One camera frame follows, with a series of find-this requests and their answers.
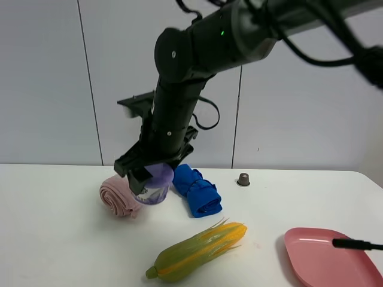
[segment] blue cloth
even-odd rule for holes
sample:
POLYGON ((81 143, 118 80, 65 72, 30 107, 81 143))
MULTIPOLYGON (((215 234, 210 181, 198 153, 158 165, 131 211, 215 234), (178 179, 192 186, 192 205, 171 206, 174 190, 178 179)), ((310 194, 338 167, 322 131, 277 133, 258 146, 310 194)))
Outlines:
POLYGON ((203 179, 201 173, 182 164, 175 169, 173 184, 186 197, 190 211, 195 218, 219 213, 222 210, 221 197, 214 184, 203 179))

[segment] white table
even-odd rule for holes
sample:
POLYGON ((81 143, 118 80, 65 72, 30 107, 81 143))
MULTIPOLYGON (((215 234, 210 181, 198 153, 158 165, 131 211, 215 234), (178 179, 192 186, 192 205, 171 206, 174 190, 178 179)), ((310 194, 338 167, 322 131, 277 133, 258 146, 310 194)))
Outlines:
MULTIPOLYGON (((173 192, 137 219, 116 218, 99 186, 112 167, 0 165, 0 286, 138 287, 165 248, 219 221, 247 225, 241 247, 208 263, 182 286, 296 286, 282 236, 293 227, 333 229, 383 243, 383 190, 355 172, 200 169, 216 183, 223 211, 190 217, 173 192)), ((383 272, 383 252, 369 256, 383 272)))

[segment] toy corn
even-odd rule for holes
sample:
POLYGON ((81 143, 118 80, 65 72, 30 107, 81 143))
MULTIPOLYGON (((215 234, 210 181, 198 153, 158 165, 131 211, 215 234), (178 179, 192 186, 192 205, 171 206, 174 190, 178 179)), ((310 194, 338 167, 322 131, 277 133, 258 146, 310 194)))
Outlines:
POLYGON ((225 222, 217 223, 162 251, 154 265, 146 271, 146 277, 177 282, 198 267, 238 247, 232 246, 245 235, 247 227, 241 223, 225 222))

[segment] pink plastic plate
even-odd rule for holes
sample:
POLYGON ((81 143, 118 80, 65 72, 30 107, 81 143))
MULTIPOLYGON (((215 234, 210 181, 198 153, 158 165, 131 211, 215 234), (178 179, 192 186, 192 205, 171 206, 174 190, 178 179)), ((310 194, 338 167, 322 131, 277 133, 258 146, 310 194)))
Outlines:
POLYGON ((293 228, 286 232, 288 256, 303 284, 307 287, 382 287, 383 277, 367 254, 334 248, 334 238, 349 237, 316 228, 293 228))

